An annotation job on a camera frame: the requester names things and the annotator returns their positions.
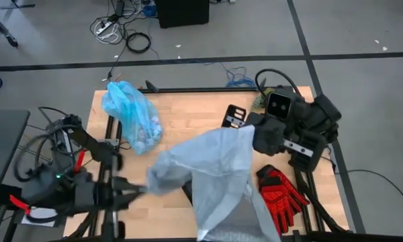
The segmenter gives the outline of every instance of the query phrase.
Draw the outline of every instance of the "gray floor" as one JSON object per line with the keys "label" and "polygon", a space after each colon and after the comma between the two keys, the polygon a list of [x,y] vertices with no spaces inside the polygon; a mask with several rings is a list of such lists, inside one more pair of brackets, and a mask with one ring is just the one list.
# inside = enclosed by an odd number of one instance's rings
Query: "gray floor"
{"label": "gray floor", "polygon": [[[115,61],[122,45],[98,43],[89,24],[107,13],[107,0],[26,0],[33,9],[14,10],[6,25],[19,48],[0,38],[0,66]],[[294,0],[311,54],[403,52],[403,0]],[[0,19],[5,11],[0,10]],[[157,20],[132,25],[150,33],[161,58],[301,55],[287,1],[238,0],[212,5],[209,24],[160,29]],[[153,52],[124,52],[121,61],[155,60]],[[314,91],[306,62],[251,61],[247,75],[266,67],[289,74]],[[325,94],[343,113],[339,141],[348,169],[369,169],[390,178],[403,191],[403,58],[317,60],[314,66]],[[87,120],[94,90],[104,89],[109,68],[2,72],[0,108],[28,109],[30,124],[44,126],[37,106],[54,106]],[[219,64],[118,67],[114,74],[135,85],[150,80],[159,87],[223,87]],[[270,75],[270,84],[285,84]],[[28,136],[35,130],[28,130]],[[403,235],[403,198],[386,181],[350,173],[368,233]],[[5,183],[14,184],[11,174]],[[14,241],[45,241],[60,229],[20,226]]]}

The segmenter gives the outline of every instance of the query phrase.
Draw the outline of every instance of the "power strip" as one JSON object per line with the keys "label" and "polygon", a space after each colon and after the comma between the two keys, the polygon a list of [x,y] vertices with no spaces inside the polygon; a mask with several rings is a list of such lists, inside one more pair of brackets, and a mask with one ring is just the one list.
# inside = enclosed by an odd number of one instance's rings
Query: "power strip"
{"label": "power strip", "polygon": [[107,22],[107,23],[105,24],[105,26],[104,26],[103,28],[99,29],[98,31],[96,31],[95,34],[99,35],[99,34],[103,33],[103,32],[104,32],[105,30],[107,30],[112,24],[114,24],[114,22]]}

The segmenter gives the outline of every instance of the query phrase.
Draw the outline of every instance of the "wooden table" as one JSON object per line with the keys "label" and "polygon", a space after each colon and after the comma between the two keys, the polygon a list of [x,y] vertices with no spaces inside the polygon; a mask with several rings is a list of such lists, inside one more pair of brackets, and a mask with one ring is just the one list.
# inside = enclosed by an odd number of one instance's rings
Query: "wooden table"
{"label": "wooden table", "polygon": [[[299,87],[299,90],[306,101],[313,102],[314,98],[309,87]],[[94,93],[87,125],[87,132],[98,139],[104,138],[107,126],[108,115],[101,109],[101,98],[105,93],[106,91]],[[146,168],[152,166],[161,151],[170,149],[174,145],[207,130],[220,127],[229,104],[249,111],[256,96],[256,92],[241,91],[146,94],[146,97],[159,111],[164,135],[155,150],[141,156],[137,156],[131,149],[121,149],[120,152],[124,157],[124,168],[120,171],[119,176],[126,177],[129,182],[135,184],[144,184]],[[323,156],[328,157],[328,153],[324,152]],[[253,174],[270,163],[295,182],[294,171],[288,165],[288,154],[269,157],[254,151],[253,157]],[[88,164],[87,170],[97,176],[99,164],[91,162]],[[313,175],[319,201],[340,226],[348,229],[347,218],[331,164],[322,159]],[[316,230],[314,211],[311,205],[309,205],[309,213],[312,228]],[[69,218],[64,235],[70,235],[84,218],[84,214]],[[197,235],[193,208],[182,190],[175,190],[164,196],[145,195],[133,202],[128,210],[120,211],[118,218],[126,224],[126,238],[194,238]],[[100,216],[99,225],[102,220],[103,216]],[[290,228],[289,234],[296,229],[304,234],[302,214],[295,215],[294,222],[295,226]]]}

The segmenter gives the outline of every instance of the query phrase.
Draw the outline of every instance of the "red and black glove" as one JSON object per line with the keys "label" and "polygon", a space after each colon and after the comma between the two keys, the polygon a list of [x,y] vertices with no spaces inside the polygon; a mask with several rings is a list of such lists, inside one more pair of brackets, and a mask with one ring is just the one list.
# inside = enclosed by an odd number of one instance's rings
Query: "red and black glove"
{"label": "red and black glove", "polygon": [[270,211],[277,232],[288,232],[294,226],[293,216],[302,211],[302,205],[309,201],[297,192],[288,178],[274,168],[266,165],[257,172],[259,191]]}

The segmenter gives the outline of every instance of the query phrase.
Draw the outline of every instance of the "white plastic bag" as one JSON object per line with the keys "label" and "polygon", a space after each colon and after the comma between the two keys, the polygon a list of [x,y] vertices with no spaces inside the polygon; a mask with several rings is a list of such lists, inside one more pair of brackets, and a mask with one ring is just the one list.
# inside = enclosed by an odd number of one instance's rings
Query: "white plastic bag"
{"label": "white plastic bag", "polygon": [[148,191],[164,194],[192,179],[197,240],[280,241],[251,183],[254,126],[219,128],[163,151],[147,171]]}

